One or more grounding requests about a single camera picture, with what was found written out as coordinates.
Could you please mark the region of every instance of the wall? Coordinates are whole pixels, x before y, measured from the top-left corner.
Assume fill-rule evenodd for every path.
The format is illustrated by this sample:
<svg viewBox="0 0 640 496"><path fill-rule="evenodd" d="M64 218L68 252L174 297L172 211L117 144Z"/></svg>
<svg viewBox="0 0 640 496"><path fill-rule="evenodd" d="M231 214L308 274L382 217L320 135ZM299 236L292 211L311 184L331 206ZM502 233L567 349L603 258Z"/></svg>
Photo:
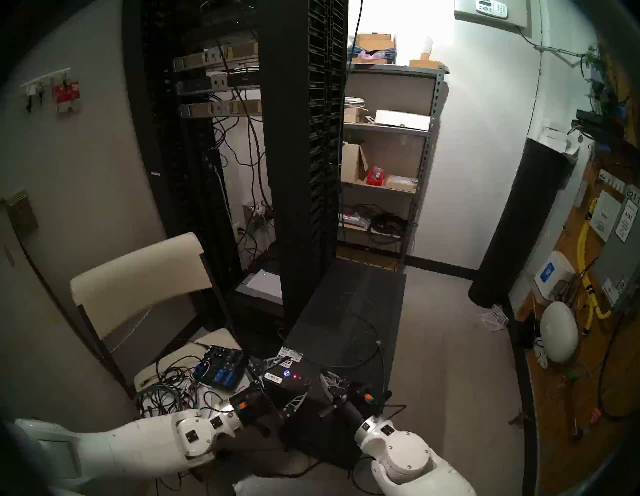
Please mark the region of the wall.
<svg viewBox="0 0 640 496"><path fill-rule="evenodd" d="M242 97L245 99L259 99L260 90L249 90L243 92ZM228 93L222 93L221 98L230 98ZM264 150L264 135L262 133L261 118L255 118L252 120L253 128L258 136L258 145L260 147L260 154ZM223 166L226 164L225 173L225 185L227 187L227 193L229 197L229 208L231 210L232 224L234 230L237 231L238 227L245 227L246 222L244 218L243 205L253 205L255 203L260 206L264 200L262 193L260 192L260 184L258 181L258 166L257 166L257 150L255 147L255 138L253 133L248 128L247 118L240 117L229 118L228 120L220 123L218 127L222 129L228 129L227 140L220 146L220 153L223 156L221 158ZM249 154L248 140L251 140L252 152L251 157ZM255 164L255 166L249 167L248 164ZM260 174L262 175L262 189L264 190L264 196L269 205L271 205L271 189L269 188L269 178L267 173L267 156L266 154L260 159ZM275 240L275 230L273 227L266 227L253 233L255 242L259 252L266 250L269 245ZM246 268L252 257L252 248L256 245L253 239L250 237L243 238L237 236L237 239L242 239L239 245L239 253Z"/></svg>
<svg viewBox="0 0 640 496"><path fill-rule="evenodd" d="M39 228L26 247L78 323L72 277L165 238L129 114L121 8L121 0L97 0L81 10L46 36L0 90L0 197L27 189ZM19 85L65 67L80 82L81 110L56 115L47 88L43 106L36 99L27 113ZM148 365L193 314L187 298L151 311L118 350L126 375Z"/></svg>
<svg viewBox="0 0 640 496"><path fill-rule="evenodd" d="M571 2L541 0L541 4L545 27L541 34L543 45L584 53L590 45L596 44L593 26ZM537 33L534 39L539 43L540 33ZM586 68L584 72L585 76L589 77ZM586 96L588 93L588 83L580 72L579 60L576 57L543 52L540 89L529 137L538 139L543 127L568 132L576 109L591 110L589 98ZM511 290L509 298L515 309L520 308L533 284L533 274L542 267L563 231L563 225L571 213L575 195L582 182L591 147L592 141L585 138L571 177L566 187L558 192L538 242Z"/></svg>
<svg viewBox="0 0 640 496"><path fill-rule="evenodd" d="M535 11L538 3L531 2ZM355 32L358 1L350 2ZM538 27L535 18L533 28ZM413 237L418 257L477 268L498 224L520 163L533 109L540 57L520 35L454 19L454 2L364 2L359 32L395 33L399 65L445 63L448 96Z"/></svg>

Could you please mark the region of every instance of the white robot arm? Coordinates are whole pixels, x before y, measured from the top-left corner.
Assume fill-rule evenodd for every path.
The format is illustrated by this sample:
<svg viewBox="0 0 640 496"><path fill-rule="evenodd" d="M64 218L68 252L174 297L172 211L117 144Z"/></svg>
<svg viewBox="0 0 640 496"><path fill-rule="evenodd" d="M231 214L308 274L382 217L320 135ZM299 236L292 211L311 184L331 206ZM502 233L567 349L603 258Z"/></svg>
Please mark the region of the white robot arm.
<svg viewBox="0 0 640 496"><path fill-rule="evenodd" d="M469 483L435 454L423 439L398 431L390 420L371 416L363 420L349 400L347 389L332 379L323 387L333 398L332 409L346 415L355 429L354 440L374 458L371 470L387 496L475 496ZM301 401L278 411L288 419ZM159 477L195 468L214 459L213 447L221 435L236 436L268 413L272 404L255 383L216 406L205 418L200 410L160 415L130 422L103 433L73 433L39 420L17 420L26 436L22 444L30 458L38 453L54 487L75 490L97 477Z"/></svg>
<svg viewBox="0 0 640 496"><path fill-rule="evenodd" d="M373 476L387 496L476 494L419 435L396 430L390 420L369 417L356 431L355 441L374 458Z"/></svg>

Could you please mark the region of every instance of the power strip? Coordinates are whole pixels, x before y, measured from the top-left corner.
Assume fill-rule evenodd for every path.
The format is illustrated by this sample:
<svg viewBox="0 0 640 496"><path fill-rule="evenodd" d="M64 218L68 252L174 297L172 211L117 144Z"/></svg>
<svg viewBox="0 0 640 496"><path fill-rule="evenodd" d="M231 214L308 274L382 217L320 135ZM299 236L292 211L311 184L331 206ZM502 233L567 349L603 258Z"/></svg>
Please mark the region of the power strip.
<svg viewBox="0 0 640 496"><path fill-rule="evenodd" d="M600 173L598 174L598 181L603 182L604 184L608 184L609 186L611 186L616 191L619 191L620 193L624 192L625 190L625 186L626 186L625 183L619 180L614 175L611 175L609 172L605 171L604 169L600 169Z"/></svg>

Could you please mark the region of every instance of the paper sign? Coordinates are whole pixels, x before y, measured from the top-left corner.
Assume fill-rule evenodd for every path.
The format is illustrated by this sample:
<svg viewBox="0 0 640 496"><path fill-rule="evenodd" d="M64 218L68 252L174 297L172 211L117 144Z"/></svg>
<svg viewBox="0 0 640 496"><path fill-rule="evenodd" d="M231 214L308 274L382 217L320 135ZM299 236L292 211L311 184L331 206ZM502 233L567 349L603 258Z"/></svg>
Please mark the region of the paper sign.
<svg viewBox="0 0 640 496"><path fill-rule="evenodd" d="M622 217L620 217L618 227L616 227L616 234L623 243L627 242L627 236L629 236L631 226L634 224L634 220L636 220L637 213L638 207L636 204L631 200L627 200L625 210L622 212Z"/></svg>
<svg viewBox="0 0 640 496"><path fill-rule="evenodd" d="M613 287L611 279L607 278L607 280L602 285L602 289L607 294L607 298L611 302L611 305L615 305L618 298L620 297L620 293L616 288Z"/></svg>

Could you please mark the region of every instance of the gray floor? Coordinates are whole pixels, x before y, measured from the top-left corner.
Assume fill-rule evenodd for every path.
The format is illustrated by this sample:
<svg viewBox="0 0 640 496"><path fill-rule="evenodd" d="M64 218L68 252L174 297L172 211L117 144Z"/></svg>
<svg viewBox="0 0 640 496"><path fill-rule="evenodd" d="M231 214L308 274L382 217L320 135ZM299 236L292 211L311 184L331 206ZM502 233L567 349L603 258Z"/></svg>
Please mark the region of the gray floor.
<svg viewBox="0 0 640 496"><path fill-rule="evenodd" d="M521 494L524 435L508 425L519 411L520 393L507 333L489 332L480 322L478 315L485 310L469 300L469 281L414 268L407 268L406 274L390 389L392 403L408 407L394 418L394 424L425 439L478 495ZM232 460L202 467L211 495L232 494L229 482L248 470L256 474L292 473L308 464L306 455L279 451L277 439L261 439L254 429L241 433L228 446L239 451ZM357 480L364 489L377 492L367 465L362 463ZM165 482L177 487L175 477ZM363 494L352 487L345 471L326 465L318 466L304 479L245 484L238 494L276 495L284 491ZM151 487L148 494L155 492ZM169 493L160 487L160 494ZM181 493L203 495L205 488L187 477Z"/></svg>

